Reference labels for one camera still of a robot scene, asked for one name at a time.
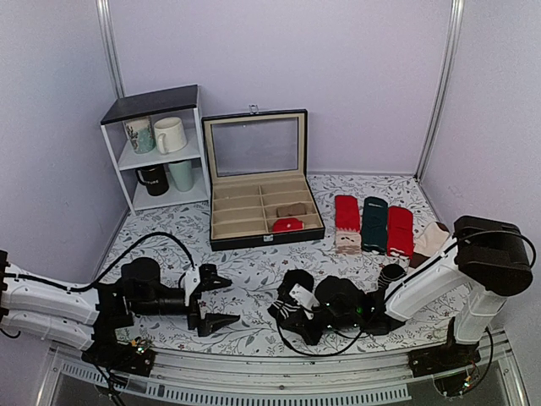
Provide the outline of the black sock white stripes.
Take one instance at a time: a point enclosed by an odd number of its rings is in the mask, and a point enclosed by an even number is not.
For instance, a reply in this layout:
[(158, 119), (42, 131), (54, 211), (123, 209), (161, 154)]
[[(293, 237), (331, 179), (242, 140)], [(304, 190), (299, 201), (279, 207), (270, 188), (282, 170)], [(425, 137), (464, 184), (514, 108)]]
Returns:
[(297, 284), (312, 292), (314, 278), (302, 269), (289, 270), (285, 273), (277, 288), (278, 297), (267, 309), (269, 315), (276, 321), (282, 322), (301, 309), (301, 306), (291, 295), (292, 289)]

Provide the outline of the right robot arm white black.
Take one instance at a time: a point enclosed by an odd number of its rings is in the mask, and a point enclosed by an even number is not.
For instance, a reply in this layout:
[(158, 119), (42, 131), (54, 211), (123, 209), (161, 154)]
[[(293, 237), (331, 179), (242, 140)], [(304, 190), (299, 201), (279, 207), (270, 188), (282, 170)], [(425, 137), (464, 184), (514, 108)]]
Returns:
[(476, 351), (507, 299), (530, 287), (536, 260), (533, 242), (516, 225), (462, 216), (454, 233), (413, 272), (398, 264), (384, 266), (375, 291), (364, 292), (351, 280), (333, 276), (316, 283), (308, 272), (295, 269), (286, 272), (268, 312), (278, 332), (296, 333), (307, 345), (318, 344), (327, 330), (357, 328), (361, 334), (385, 336), (468, 283), (467, 303), (437, 348), (440, 365), (454, 369)]

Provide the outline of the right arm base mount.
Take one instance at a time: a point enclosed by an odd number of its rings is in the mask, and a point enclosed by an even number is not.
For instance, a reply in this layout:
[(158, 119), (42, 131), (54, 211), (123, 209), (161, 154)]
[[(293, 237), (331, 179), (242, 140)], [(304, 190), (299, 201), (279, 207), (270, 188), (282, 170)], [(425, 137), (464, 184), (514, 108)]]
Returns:
[(446, 373), (446, 376), (434, 379), (436, 390), (446, 398), (465, 395), (474, 388), (478, 379), (478, 344), (444, 343), (410, 351), (407, 357), (414, 377)]

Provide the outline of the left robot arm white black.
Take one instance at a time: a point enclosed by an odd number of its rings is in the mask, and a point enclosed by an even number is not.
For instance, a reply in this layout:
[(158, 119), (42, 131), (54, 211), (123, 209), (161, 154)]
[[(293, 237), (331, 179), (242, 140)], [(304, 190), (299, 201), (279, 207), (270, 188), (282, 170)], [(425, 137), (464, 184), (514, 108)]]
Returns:
[(1, 324), (43, 339), (88, 351), (108, 367), (126, 358), (117, 330), (132, 326), (136, 316), (183, 315), (201, 337), (239, 321), (239, 315), (204, 312), (206, 291), (228, 288), (216, 266), (204, 264), (186, 272), (175, 288), (161, 283), (157, 261), (140, 257), (121, 267), (114, 283), (63, 286), (14, 267), (1, 273)]

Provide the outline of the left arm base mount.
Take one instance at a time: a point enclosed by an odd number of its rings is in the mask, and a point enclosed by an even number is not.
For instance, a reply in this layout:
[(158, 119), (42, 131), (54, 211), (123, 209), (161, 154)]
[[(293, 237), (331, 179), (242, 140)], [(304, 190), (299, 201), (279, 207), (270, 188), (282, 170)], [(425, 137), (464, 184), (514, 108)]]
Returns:
[(81, 355), (84, 362), (98, 365), (108, 371), (143, 377), (150, 376), (155, 358), (156, 352), (144, 339), (135, 340), (135, 343), (94, 342)]

